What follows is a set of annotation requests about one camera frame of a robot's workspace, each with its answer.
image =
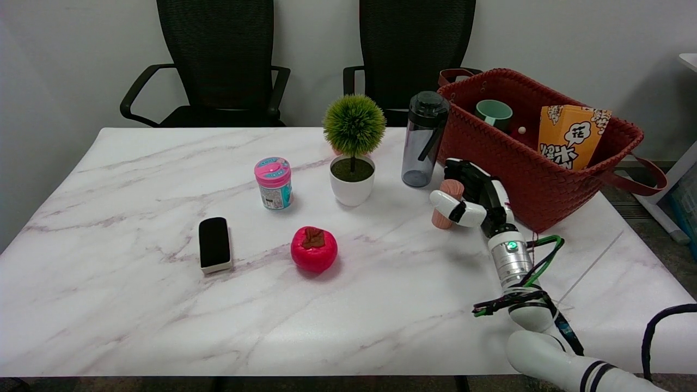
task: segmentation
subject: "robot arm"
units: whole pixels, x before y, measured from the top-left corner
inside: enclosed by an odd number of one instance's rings
[[[648,380],[588,356],[564,352],[555,338],[516,331],[508,338],[506,355],[518,372],[551,382],[569,392],[663,391]]]
[[[456,224],[482,226],[490,238],[487,245],[503,294],[540,294],[539,285],[523,287],[533,263],[526,241],[514,224],[501,182],[478,166],[453,158],[446,160],[445,178],[464,184],[463,198],[457,200],[435,190],[429,199],[438,212]],[[511,319],[525,329],[514,332],[508,340],[506,353],[514,369],[571,392],[663,391],[648,380],[583,356],[583,348],[568,323],[549,297],[546,300],[533,299],[508,308]]]

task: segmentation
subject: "wooden block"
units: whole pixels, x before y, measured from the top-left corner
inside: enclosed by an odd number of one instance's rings
[[[457,180],[445,180],[441,183],[441,190],[455,199],[460,200],[465,192],[465,186]],[[431,223],[439,229],[449,229],[452,226],[452,221],[443,214],[434,209],[434,214],[431,217]]]

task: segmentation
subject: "pink lid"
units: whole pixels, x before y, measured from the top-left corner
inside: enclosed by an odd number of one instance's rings
[[[287,160],[278,158],[264,158],[254,166],[256,182],[266,188],[279,188],[291,180],[291,165]]]

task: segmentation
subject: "soil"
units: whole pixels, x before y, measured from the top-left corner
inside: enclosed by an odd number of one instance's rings
[[[337,161],[332,167],[332,174],[342,181],[359,182],[368,179],[373,175],[375,169],[366,161],[361,159],[355,160],[355,171],[351,171],[351,159],[342,159]]]

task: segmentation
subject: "artificial plant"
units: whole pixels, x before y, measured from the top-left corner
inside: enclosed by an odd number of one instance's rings
[[[355,157],[378,148],[386,122],[382,109],[372,99],[363,95],[343,96],[327,109],[324,138],[334,150],[351,157],[354,172]]]

